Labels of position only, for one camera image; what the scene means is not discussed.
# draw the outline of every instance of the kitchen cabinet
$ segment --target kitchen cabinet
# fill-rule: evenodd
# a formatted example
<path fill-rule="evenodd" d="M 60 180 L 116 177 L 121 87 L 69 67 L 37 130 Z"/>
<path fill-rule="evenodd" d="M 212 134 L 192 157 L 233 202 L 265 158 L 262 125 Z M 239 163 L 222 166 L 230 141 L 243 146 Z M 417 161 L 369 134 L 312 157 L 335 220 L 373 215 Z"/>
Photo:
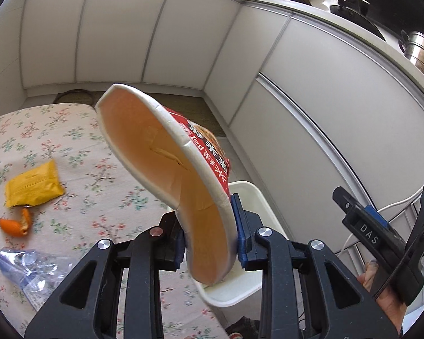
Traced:
<path fill-rule="evenodd" d="M 202 89 L 239 8 L 235 0 L 166 0 L 143 82 Z"/>
<path fill-rule="evenodd" d="M 20 108 L 27 96 L 21 85 L 20 23 L 25 0 L 4 0 L 0 6 L 0 116 Z"/>
<path fill-rule="evenodd" d="M 24 88 L 74 81 L 83 1 L 26 1 L 20 50 Z"/>
<path fill-rule="evenodd" d="M 387 67 L 351 38 L 293 18 L 262 68 L 339 149 L 377 208 L 424 182 L 422 94 Z"/>
<path fill-rule="evenodd" d="M 331 199 L 345 180 L 315 140 L 284 106 L 284 99 L 254 82 L 231 131 L 251 159 L 295 240 L 342 247 L 347 229 Z"/>
<path fill-rule="evenodd" d="M 139 82 L 163 1 L 85 0 L 76 81 Z"/>
<path fill-rule="evenodd" d="M 240 10 L 204 88 L 227 123 L 288 19 L 252 6 Z"/>

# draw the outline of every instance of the floral tablecloth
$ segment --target floral tablecloth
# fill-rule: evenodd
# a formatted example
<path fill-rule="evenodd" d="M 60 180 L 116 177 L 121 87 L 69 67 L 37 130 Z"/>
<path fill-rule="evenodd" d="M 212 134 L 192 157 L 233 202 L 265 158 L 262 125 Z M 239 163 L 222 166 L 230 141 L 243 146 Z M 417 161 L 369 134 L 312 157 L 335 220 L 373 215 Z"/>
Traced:
<path fill-rule="evenodd" d="M 34 207 L 34 224 L 24 239 L 0 230 L 0 248 L 36 249 L 82 257 L 102 237 L 114 242 L 135 238 L 157 225 L 166 205 L 121 166 L 98 129 L 93 108 L 55 104 L 19 110 L 0 117 L 0 218 L 19 219 L 4 206 L 7 180 L 50 159 L 57 163 L 66 193 Z M 122 291 L 125 291 L 123 279 Z M 165 337 L 227 338 L 201 301 L 185 263 L 176 273 L 161 272 Z M 0 309 L 23 334 L 35 315 L 20 289 L 0 271 Z M 124 306 L 118 312 L 118 338 L 123 333 Z"/>

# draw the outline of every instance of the plastic water bottle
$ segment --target plastic water bottle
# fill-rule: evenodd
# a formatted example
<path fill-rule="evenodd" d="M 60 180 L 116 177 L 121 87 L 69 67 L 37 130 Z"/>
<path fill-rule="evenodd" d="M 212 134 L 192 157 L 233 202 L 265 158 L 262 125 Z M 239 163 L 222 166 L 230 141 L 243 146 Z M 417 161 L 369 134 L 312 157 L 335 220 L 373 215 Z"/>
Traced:
<path fill-rule="evenodd" d="M 38 311 L 79 260 L 34 250 L 0 250 L 0 270 Z"/>

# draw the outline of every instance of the human hand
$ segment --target human hand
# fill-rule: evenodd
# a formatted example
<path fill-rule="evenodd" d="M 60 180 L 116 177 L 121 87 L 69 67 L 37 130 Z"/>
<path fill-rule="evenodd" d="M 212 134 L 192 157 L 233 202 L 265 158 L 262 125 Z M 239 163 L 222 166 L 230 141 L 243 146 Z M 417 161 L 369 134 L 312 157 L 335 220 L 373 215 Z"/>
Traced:
<path fill-rule="evenodd" d="M 375 273 L 378 269 L 378 264 L 374 261 L 367 262 L 364 266 L 365 273 L 361 274 L 357 279 L 363 284 L 367 291 L 371 290 L 372 282 L 374 280 Z M 386 313 L 386 316 L 396 326 L 397 332 L 401 332 L 402 321 L 404 320 L 407 306 L 404 302 L 401 302 L 397 297 L 396 292 L 388 285 L 385 290 L 377 298 L 378 305 Z"/>

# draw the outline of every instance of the finger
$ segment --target finger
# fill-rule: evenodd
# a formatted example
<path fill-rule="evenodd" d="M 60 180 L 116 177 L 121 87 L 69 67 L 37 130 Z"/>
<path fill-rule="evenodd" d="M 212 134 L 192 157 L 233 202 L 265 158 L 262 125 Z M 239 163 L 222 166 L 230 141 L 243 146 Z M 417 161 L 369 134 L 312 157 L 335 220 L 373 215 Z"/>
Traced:
<path fill-rule="evenodd" d="M 367 291 L 371 290 L 372 283 L 374 281 L 375 274 L 378 270 L 378 264 L 375 261 L 369 262 L 367 265 L 365 277 L 364 277 L 364 283 L 363 286 L 366 288 Z"/>
<path fill-rule="evenodd" d="M 365 275 L 366 275 L 366 273 L 363 273 L 363 274 L 361 274 L 361 275 L 359 275 L 359 276 L 356 277 L 357 280 L 358 280 L 358 282 L 360 282 L 360 284 L 363 284 L 364 283 L 364 277 L 365 277 Z"/>

